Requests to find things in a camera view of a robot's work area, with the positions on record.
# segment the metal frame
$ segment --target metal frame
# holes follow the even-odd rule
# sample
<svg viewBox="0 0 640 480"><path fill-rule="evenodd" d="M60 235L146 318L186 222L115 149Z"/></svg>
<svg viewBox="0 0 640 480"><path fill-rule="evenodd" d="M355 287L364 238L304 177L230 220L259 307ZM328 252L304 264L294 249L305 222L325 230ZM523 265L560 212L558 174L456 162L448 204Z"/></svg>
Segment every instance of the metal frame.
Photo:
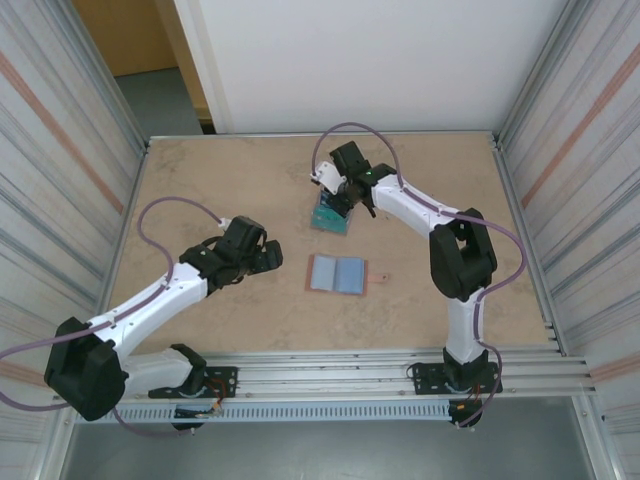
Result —
<svg viewBox="0 0 640 480"><path fill-rule="evenodd" d="M442 132L390 132L391 134L424 134ZM520 237L525 241L527 254L530 258L530 273L534 283L534 289L538 297L541 311L544 315L545 328L548 332L549 342L537 346L511 346L500 347L504 358L503 398L515 397L571 397L574 405L587 401L595 395L595 389L589 376L589 369L581 357L568 357L562 349L562 332L555 324L557 315L553 304L549 301L548 288L540 264L536 258L531 239L528 235L522 210L515 197L512 181L504 163L501 151L496 147L494 138L488 132L490 146L493 149L494 158L511 213ZM229 135L225 137L288 137L288 136L315 136L318 134L263 134L263 135ZM101 307L108 304L117 269L122 257L124 240L128 233L131 217L135 208L137 195L140 189L142 174L146 165L141 165L131 202L128 205L119 245L115 252L108 281L105 284ZM209 364L233 365L240 367L241 376L238 384L236 398L228 399L228 408L237 411L266 411L278 405L299 405L305 402L309 405L342 405L348 402L350 405L362 405L354 402L365 402L366 405L387 405L402 408L412 405L418 398L422 402L443 401L459 399L460 396L444 395L434 397L416 397L413 392L412 381L406 376L406 369L414 362L437 362L441 360L440 349L405 349L405 350L354 350L354 351L328 351L328 352L269 352L269 353L237 353L237 354L209 354L206 359ZM180 405L202 406L202 400L185 399ZM175 406L175 400L150 400L148 398L133 398L123 402L123 411L155 411L159 408L171 409ZM172 421L171 418L157 417L152 420L155 423ZM207 421L224 421L216 418ZM287 421L285 418L275 421ZM57 413L56 424L51 436L51 444L42 468L43 476L40 478L58 478L64 462L64 453L68 448L73 426L82 422L82 419L72 411ZM604 449L607 445L601 429L583 427L586 422L581 422L582 434L585 443L589 445L594 471L600 479L618 479L612 476L616 471L611 462L606 462L610 449Z"/></svg>

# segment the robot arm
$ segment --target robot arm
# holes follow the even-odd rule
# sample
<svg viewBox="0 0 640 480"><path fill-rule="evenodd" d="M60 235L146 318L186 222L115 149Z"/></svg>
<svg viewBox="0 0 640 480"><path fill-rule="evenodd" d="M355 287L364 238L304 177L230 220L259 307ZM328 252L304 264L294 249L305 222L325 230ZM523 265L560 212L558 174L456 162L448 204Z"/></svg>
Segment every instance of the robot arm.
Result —
<svg viewBox="0 0 640 480"><path fill-rule="evenodd" d="M45 381L85 419L96 420L123 396L161 387L196 392L204 382L206 362L185 345L161 353L130 356L161 325L190 305L245 276L282 265L280 244L267 241L265 229L246 217L235 217L221 237L187 249L173 267L171 278L156 282L116 308L82 323L64 322L56 336L110 322L91 335L56 344L51 350ZM151 301L154 292L160 291ZM119 319L118 315L132 309Z"/></svg>
<svg viewBox="0 0 640 480"><path fill-rule="evenodd" d="M331 194L327 203L333 210L346 216L356 204L362 203L373 217L375 209L383 210L429 239L431 277L448 303L445 370L453 390L467 390L488 362L488 354L476 341L473 329L476 300L491 283L491 275L497 268L486 227L443 215L443 212L455 214L458 211L406 182L400 186L396 171L388 165L371 167L354 142L339 147L330 155L334 163L319 165L312 180ZM474 209L460 213L482 218ZM480 305L478 318L480 333L483 310L484 302Z"/></svg>

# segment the small blue box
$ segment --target small blue box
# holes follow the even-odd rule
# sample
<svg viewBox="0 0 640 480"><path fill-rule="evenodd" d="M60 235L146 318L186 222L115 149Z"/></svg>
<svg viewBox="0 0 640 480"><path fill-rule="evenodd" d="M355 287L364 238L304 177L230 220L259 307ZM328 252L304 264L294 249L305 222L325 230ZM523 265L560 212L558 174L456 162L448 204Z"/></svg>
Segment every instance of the small blue box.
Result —
<svg viewBox="0 0 640 480"><path fill-rule="evenodd" d="M353 210L347 214L347 218L341 217L327 205L326 200L328 197L329 193L324 191L318 195L318 201L311 214L311 227L346 235L351 223Z"/></svg>

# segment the beige table surface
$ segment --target beige table surface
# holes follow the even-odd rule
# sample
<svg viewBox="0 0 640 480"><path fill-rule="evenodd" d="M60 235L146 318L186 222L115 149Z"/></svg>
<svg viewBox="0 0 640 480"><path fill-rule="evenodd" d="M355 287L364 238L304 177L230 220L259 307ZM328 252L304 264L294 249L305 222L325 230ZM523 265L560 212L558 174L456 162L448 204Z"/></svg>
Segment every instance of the beige table surface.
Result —
<svg viewBox="0 0 640 480"><path fill-rule="evenodd" d="M509 227L513 222L484 134L392 135L405 178L439 201ZM392 160L369 136L333 136L328 152L356 140L372 164ZM316 137L203 136L152 142L140 194L114 287L112 305L130 297L166 271L164 258L138 238L135 221L157 197L180 195L219 216L246 215L264 225L282 245L284 264L275 272L245 279L190 307L160 327L138 349L186 343L200 352L409 348L444 346L448 332L445 298L429 274L429 245L409 227L363 206L347 236L309 227L318 187L309 181ZM186 248L220 234L215 223L184 204L161 204L144 222L147 234L177 258ZM491 232L498 258L494 282L514 271L519 253ZM306 292L311 253L360 256L370 272L388 273L385 285L369 285L366 297ZM547 336L528 275L490 295L485 336L499 345L541 344Z"/></svg>

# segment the purple cable loop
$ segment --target purple cable loop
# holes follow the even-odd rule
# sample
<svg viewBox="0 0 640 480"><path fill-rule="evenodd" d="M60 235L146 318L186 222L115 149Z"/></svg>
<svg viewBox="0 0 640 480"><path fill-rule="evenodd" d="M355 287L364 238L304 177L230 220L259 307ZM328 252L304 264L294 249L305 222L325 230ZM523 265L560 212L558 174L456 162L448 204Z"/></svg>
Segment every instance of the purple cable loop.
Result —
<svg viewBox="0 0 640 480"><path fill-rule="evenodd" d="M320 149L320 144L324 141L325 138L327 138L329 136L329 134L331 134L332 132L334 132L334 131L336 131L336 130L338 130L340 128L343 128L343 127L358 127L358 128L361 128L362 130L366 130L367 132L372 133L373 135L378 137L387 146L387 148L389 149L389 152L391 153L391 156L393 157L393 161L395 163L396 176L398 178L398 185L400 186L400 190L404 194L406 194L409 198L415 200L416 202L418 202L420 205L424 206L425 208L428 208L429 210L431 210L433 212L437 212L438 215L442 215L442 216L445 216L445 217L449 217L449 218L453 218L453 219L461 220L461 221L465 221L465 222L476 223L476 224L479 224L479 225L483 225L485 227L492 228L492 229L502 233L503 235L506 235L511 240L513 240L513 242L517 245L518 249L520 250L520 255L521 255L522 260L520 262L520 266L518 267L518 269L513 274L511 274L509 277L507 277L506 279L502 280L501 282L496 283L495 285L491 285L487 289L483 290L478 295L478 298L474 302L475 303L475 307L473 309L473 336L474 336L475 341L478 342L478 345L486 348L487 350L490 350L496 356L496 359L497 359L497 362L498 362L498 376L497 376L496 381L495 381L495 383L493 385L493 388L491 389L491 392L489 393L489 396L484 401L482 406L473 415L471 415L469 418L467 418L466 420L464 420L464 421L462 421L462 422L457 424L458 427L464 427L465 425L467 425L470 422L472 422L475 418L477 418L479 415L482 414L482 412L484 412L486 410L487 406L491 403L491 401L493 400L493 397L495 396L496 392L498 391L498 386L500 385L500 381L502 379L502 366L503 366L502 355L500 354L499 350L496 347L494 347L493 345L489 345L488 343L485 343L480 338L480 327L479 327L479 323L480 323L480 306L482 305L482 300L487 295L489 295L491 292L495 292L499 288L502 288L505 285L508 285L509 283L513 282L527 268L527 254L526 254L526 251L524 249L524 245L522 244L522 241L515 234L511 233L509 230L507 230L504 227L501 227L498 224L495 224L493 222L489 222L489 221L481 219L481 218L469 217L467 215L462 215L462 214L459 214L459 213L452 213L452 212L448 212L446 210L442 210L437 205L432 205L431 203L423 200L418 195L413 193L411 190L406 188L405 184L404 184L404 180L402 178L402 173L401 173L401 170L400 170L400 161L398 159L398 154L396 153L395 149L393 148L393 145L391 145L391 142L384 135L382 135L380 132L378 132L377 130L375 130L375 129L373 129L373 128L371 128L368 125L365 125L363 123L358 123L358 122L339 123L338 125L334 125L333 127L331 127L328 130L326 130L320 136L320 138L318 138L318 140L316 142L316 145L315 145L315 147L313 149L312 157L311 157L311 173L313 175L315 175L315 173L316 173L316 157L318 155L318 150Z"/></svg>

